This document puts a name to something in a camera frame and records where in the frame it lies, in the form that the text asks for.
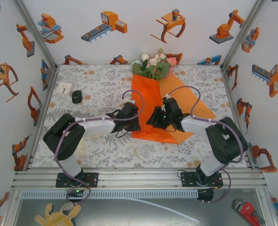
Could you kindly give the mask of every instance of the white cable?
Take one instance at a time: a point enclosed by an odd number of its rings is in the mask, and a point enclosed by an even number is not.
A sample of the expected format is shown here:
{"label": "white cable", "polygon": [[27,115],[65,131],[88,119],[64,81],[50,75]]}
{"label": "white cable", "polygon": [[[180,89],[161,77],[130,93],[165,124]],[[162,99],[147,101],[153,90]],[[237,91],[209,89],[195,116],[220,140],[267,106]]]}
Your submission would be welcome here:
{"label": "white cable", "polygon": [[170,208],[165,207],[165,206],[160,206],[160,205],[157,205],[157,204],[155,204],[155,203],[148,202],[148,201],[141,200],[141,199],[132,199],[132,198],[122,198],[122,199],[131,200],[131,201],[136,201],[136,202],[143,202],[143,203],[146,203],[146,204],[149,204],[149,205],[152,205],[152,206],[156,206],[156,207],[159,207],[159,208],[168,210],[168,211],[173,212],[173,213],[176,213],[176,214],[178,214],[178,215],[180,215],[180,216],[182,216],[182,217],[184,217],[184,218],[187,218],[187,219],[189,219],[189,220],[193,220],[193,221],[199,223],[199,220],[196,220],[196,219],[194,219],[194,218],[191,218],[191,217],[189,217],[189,216],[187,216],[187,215],[185,215],[185,214],[182,214],[182,213],[180,213],[180,212],[178,212],[178,211],[176,211],[176,210],[170,209]]}

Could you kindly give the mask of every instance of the white rose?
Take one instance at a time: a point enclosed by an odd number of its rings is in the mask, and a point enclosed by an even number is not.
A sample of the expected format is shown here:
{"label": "white rose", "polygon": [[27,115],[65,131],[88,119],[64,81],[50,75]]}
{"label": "white rose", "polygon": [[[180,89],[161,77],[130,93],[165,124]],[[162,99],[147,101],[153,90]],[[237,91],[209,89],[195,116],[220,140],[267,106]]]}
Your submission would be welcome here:
{"label": "white rose", "polygon": [[135,60],[134,62],[131,63],[131,66],[133,66],[134,63],[139,64],[140,66],[143,65],[143,63],[141,61]]}
{"label": "white rose", "polygon": [[158,53],[155,58],[160,62],[162,59],[165,59],[166,56],[164,53]]}
{"label": "white rose", "polygon": [[143,60],[143,62],[145,61],[145,60],[149,60],[149,56],[148,56],[148,54],[142,54],[142,60]]}
{"label": "white rose", "polygon": [[148,63],[150,65],[156,66],[158,64],[158,60],[156,58],[149,59]]}

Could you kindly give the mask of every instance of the white cable tie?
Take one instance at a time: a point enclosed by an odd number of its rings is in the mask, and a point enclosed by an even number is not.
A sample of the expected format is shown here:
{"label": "white cable tie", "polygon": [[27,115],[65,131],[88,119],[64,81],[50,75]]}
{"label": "white cable tie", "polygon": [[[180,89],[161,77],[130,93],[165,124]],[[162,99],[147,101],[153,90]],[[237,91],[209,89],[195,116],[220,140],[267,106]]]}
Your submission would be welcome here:
{"label": "white cable tie", "polygon": [[125,97],[125,98],[123,99],[123,103],[126,103],[126,102],[129,102],[129,100]]}

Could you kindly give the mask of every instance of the metal frame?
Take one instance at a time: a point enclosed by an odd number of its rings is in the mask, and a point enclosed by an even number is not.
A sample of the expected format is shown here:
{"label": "metal frame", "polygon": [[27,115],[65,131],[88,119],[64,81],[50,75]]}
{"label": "metal frame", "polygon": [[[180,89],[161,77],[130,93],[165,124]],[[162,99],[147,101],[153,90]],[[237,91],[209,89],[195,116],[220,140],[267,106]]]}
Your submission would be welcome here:
{"label": "metal frame", "polygon": [[[226,71],[224,70],[224,68],[222,68],[222,78],[223,78],[223,83],[224,83],[225,89],[226,89],[227,94],[228,94],[229,103],[230,103],[230,106],[231,106],[231,110],[232,110],[232,113],[233,113],[235,124],[238,126],[238,128],[239,128],[240,132],[242,133],[243,137],[246,139],[246,135],[243,132],[242,125],[240,123],[240,115],[239,115],[239,112],[237,110],[236,101],[234,100],[232,89],[231,89],[231,86],[230,86],[230,83],[229,83],[229,78],[228,78],[228,75],[227,75]],[[250,164],[250,167],[252,169],[255,169],[255,163],[253,161],[251,151],[248,149],[246,151],[246,154],[247,154],[247,158],[248,158],[248,162]]]}
{"label": "metal frame", "polygon": [[40,112],[40,117],[39,117],[39,120],[38,120],[37,129],[36,129],[36,133],[35,133],[35,136],[34,136],[33,144],[32,144],[32,147],[31,147],[30,151],[28,152],[28,154],[26,156],[26,161],[25,161],[23,170],[28,169],[30,159],[31,159],[32,156],[34,156],[34,154],[36,152],[37,145],[39,144],[41,130],[43,129],[43,126],[44,126],[45,118],[46,118],[47,111],[48,111],[48,108],[49,108],[49,103],[50,103],[52,93],[53,93],[53,90],[54,90],[54,87],[55,87],[55,84],[56,84],[57,74],[58,74],[57,71],[53,71],[52,74],[51,74],[51,79],[50,79],[49,85],[48,85],[48,93],[47,93],[46,101],[44,103],[42,111]]}
{"label": "metal frame", "polygon": [[23,1],[22,0],[12,0],[12,1],[13,1],[14,5],[16,6],[16,9],[18,10],[19,14],[23,18],[28,31],[32,34],[36,44],[39,46],[42,54],[48,61],[49,68],[52,68],[53,71],[55,71],[56,67],[57,67],[56,63],[55,63],[53,57],[51,56],[51,53],[49,52],[47,46],[45,45],[45,42],[44,42],[43,38],[41,37],[40,32],[37,29],[34,21],[32,20]]}
{"label": "metal frame", "polygon": [[256,18],[258,17],[258,15],[260,14],[264,5],[267,2],[268,2],[268,0],[257,0],[256,3],[254,4],[250,14],[246,18],[242,28],[240,29],[240,32],[237,35],[234,44],[232,45],[230,51],[228,52],[228,54],[223,62],[222,68],[224,71],[226,71],[228,69],[232,59],[234,58],[234,56],[240,49],[241,44],[243,43],[244,39],[246,38],[246,35],[249,33],[254,21],[256,20]]}
{"label": "metal frame", "polygon": [[[13,226],[15,225],[16,216],[20,211],[20,202],[23,190],[60,190],[55,187],[57,173],[61,172],[59,168],[32,168],[31,159],[33,159],[43,123],[47,114],[48,105],[56,84],[57,72],[56,64],[48,51],[38,29],[36,28],[29,12],[27,11],[22,0],[12,0],[21,14],[23,20],[26,23],[29,31],[32,33],[34,39],[36,40],[38,46],[42,50],[44,57],[48,60],[50,67],[53,69],[51,81],[48,87],[48,94],[44,108],[41,112],[41,117],[38,122],[38,129],[35,134],[34,142],[30,152],[28,153],[24,171],[16,172],[14,177],[11,191],[10,191],[10,201],[8,208],[4,209],[2,212],[3,220],[0,222],[0,226]],[[255,21],[256,17],[259,15],[264,4],[268,0],[257,0],[250,15],[245,21],[244,26],[239,32],[230,52],[227,54],[226,59],[222,66],[222,77],[223,82],[226,87],[228,98],[230,101],[230,106],[234,115],[234,120],[239,129],[242,131],[239,115],[236,110],[236,105],[228,82],[228,76],[226,74],[226,69],[230,64],[231,60],[235,56],[236,52],[239,50],[248,30],[250,29],[252,23]],[[251,168],[254,168],[254,163],[251,160],[251,153],[247,152],[247,158],[251,163]],[[99,181],[98,188],[94,190],[150,190],[150,189],[190,189],[190,187],[183,188],[180,179],[177,177],[177,168],[173,169],[102,169],[102,168],[84,168],[85,172],[98,172]],[[260,170],[251,170],[250,168],[228,168],[228,172],[232,177],[232,187],[231,188],[255,188],[256,194],[258,196],[259,204],[264,215],[264,219],[267,225],[278,225],[277,216],[271,214],[274,212],[273,206],[270,202],[270,195],[266,186],[264,175]],[[223,173],[222,179],[224,181],[224,186],[222,188],[228,188],[228,178]]]}

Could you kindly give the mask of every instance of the cable tray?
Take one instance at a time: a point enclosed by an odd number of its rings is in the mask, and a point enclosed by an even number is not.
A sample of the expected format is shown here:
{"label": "cable tray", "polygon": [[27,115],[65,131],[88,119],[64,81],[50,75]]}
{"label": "cable tray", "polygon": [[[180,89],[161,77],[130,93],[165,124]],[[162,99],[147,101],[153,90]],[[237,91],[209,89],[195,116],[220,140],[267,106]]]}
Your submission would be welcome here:
{"label": "cable tray", "polygon": [[[23,190],[21,199],[65,199],[66,190]],[[86,196],[88,191],[73,194],[69,199],[79,199]],[[197,189],[180,189],[180,190],[92,190],[89,199],[184,199],[198,198]]]}

